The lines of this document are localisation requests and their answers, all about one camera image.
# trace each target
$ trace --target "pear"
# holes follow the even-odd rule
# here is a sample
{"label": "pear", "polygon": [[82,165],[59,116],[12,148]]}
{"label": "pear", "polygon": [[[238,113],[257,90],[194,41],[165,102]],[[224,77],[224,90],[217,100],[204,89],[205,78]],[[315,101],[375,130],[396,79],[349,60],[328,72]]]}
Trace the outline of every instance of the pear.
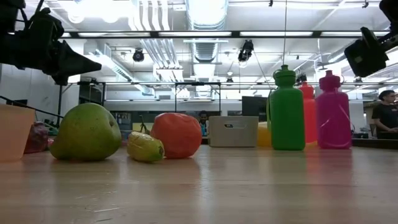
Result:
{"label": "pear", "polygon": [[120,145],[120,129],[112,114],[103,106],[84,103],[62,119],[50,152],[60,160],[100,161],[114,154]]}

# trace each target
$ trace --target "green water bottle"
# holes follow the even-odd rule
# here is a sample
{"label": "green water bottle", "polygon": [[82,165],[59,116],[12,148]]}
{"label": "green water bottle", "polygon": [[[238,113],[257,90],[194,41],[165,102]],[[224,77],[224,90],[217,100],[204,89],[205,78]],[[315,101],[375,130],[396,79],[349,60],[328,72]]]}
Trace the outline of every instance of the green water bottle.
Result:
{"label": "green water bottle", "polygon": [[278,89],[270,95],[272,147],[301,151],[305,147],[303,93],[293,87],[296,73],[283,65],[274,73]]}

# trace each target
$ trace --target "person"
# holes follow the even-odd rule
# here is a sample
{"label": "person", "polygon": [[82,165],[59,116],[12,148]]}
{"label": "person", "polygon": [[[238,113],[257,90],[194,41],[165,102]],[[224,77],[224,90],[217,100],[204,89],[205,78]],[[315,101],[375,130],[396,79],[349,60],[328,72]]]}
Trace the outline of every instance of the person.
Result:
{"label": "person", "polygon": [[207,135],[207,119],[208,115],[206,111],[201,111],[199,112],[199,124],[201,127],[201,135],[206,136]]}
{"label": "person", "polygon": [[376,125],[378,139],[398,139],[398,108],[393,103],[396,93],[385,90],[380,93],[381,103],[373,108],[372,119]]}

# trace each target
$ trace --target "desk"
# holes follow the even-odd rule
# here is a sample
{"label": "desk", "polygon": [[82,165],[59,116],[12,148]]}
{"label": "desk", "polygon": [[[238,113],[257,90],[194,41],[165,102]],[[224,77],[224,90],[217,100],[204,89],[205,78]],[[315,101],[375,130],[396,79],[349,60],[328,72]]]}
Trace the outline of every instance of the desk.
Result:
{"label": "desk", "polygon": [[47,152],[0,164],[6,224],[396,223],[398,153],[201,146],[142,164],[119,150],[73,164]]}
{"label": "desk", "polygon": [[391,139],[353,139],[353,146],[376,149],[398,149],[398,140]]}

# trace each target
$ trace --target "plastic bottle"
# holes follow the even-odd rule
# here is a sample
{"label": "plastic bottle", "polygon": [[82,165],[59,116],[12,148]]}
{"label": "plastic bottle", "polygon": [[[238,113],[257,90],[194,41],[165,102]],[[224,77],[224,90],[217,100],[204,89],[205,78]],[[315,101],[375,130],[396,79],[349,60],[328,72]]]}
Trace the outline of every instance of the plastic bottle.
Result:
{"label": "plastic bottle", "polygon": [[304,127],[305,143],[312,143],[317,140],[317,112],[315,110],[315,100],[313,98],[313,87],[303,82],[299,88],[304,96]]}
{"label": "plastic bottle", "polygon": [[348,95],[338,91],[340,77],[328,70],[319,85],[323,93],[315,99],[318,145],[322,149],[349,149],[352,143]]}
{"label": "plastic bottle", "polygon": [[278,89],[270,95],[270,107],[275,150],[301,151],[305,147],[303,92],[293,88],[295,78],[287,65],[274,74]]}

